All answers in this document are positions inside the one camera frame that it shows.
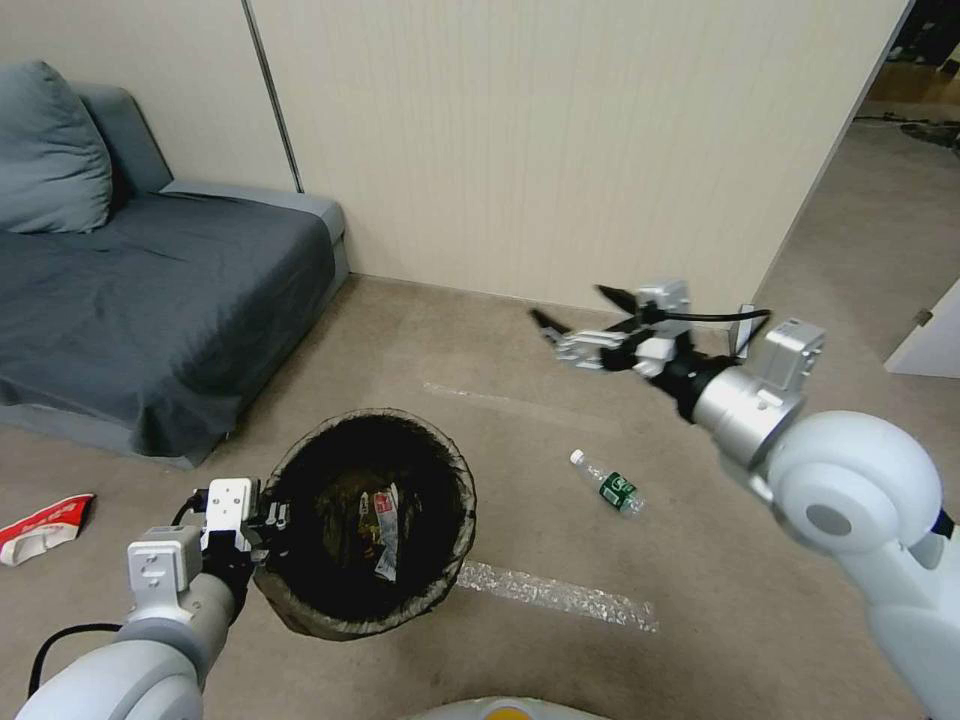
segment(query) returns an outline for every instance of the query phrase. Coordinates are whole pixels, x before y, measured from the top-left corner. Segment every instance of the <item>water bottle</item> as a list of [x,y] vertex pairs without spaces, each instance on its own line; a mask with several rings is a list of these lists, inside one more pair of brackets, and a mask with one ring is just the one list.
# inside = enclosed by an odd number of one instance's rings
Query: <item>water bottle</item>
[[580,476],[600,493],[600,497],[624,515],[637,515],[643,509],[643,498],[637,488],[620,473],[593,462],[584,455],[583,450],[574,450],[570,454],[570,462]]

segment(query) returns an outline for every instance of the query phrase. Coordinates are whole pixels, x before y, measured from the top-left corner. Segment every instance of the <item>trash can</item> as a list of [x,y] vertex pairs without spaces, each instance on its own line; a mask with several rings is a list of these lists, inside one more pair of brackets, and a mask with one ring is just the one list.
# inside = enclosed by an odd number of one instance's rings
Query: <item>trash can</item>
[[324,421],[287,452],[264,498],[286,527],[254,581],[294,632],[375,635],[428,612],[473,545],[476,492],[460,451],[402,410]]

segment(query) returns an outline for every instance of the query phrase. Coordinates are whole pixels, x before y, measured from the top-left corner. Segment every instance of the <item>gray sofa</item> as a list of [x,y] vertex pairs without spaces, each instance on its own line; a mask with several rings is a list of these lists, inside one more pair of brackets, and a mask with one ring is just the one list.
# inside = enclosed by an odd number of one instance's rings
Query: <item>gray sofa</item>
[[174,179],[136,104],[75,84],[109,222],[0,232],[0,422],[199,464],[349,273],[333,201]]

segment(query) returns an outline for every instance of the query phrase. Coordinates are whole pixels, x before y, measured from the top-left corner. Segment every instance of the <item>sofa armrest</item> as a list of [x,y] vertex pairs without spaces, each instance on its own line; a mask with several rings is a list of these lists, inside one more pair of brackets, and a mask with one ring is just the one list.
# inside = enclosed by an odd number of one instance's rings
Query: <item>sofa armrest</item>
[[157,192],[173,180],[140,109],[123,88],[70,83],[103,136],[114,165],[135,194]]
[[334,244],[343,237],[343,232],[346,227],[343,210],[340,209],[340,206],[335,201],[318,195],[304,195],[302,193],[284,190],[263,190],[260,188],[194,182],[191,180],[174,180],[160,192],[233,197],[241,200],[262,202],[267,205],[275,205],[276,207],[285,207],[290,210],[308,212],[323,220],[327,226],[327,232],[330,233],[330,242]]

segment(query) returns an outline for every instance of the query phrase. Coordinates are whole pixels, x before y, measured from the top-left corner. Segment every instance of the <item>white robotic arm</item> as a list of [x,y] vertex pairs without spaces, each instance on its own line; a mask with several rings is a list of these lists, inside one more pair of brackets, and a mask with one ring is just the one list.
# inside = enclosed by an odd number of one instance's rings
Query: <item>white robotic arm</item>
[[249,478],[214,480],[203,531],[156,527],[130,544],[136,604],[115,640],[46,682],[17,720],[201,720],[201,690],[253,569]]
[[749,363],[693,348],[686,283],[635,294],[600,288],[631,314],[604,331],[571,332],[534,311],[557,358],[591,370],[631,369],[703,427],[729,475],[791,537],[832,555],[863,591],[877,644],[933,718],[960,718],[960,539],[942,509],[926,451],[891,423],[855,412],[795,420],[819,357],[821,329],[790,319]]

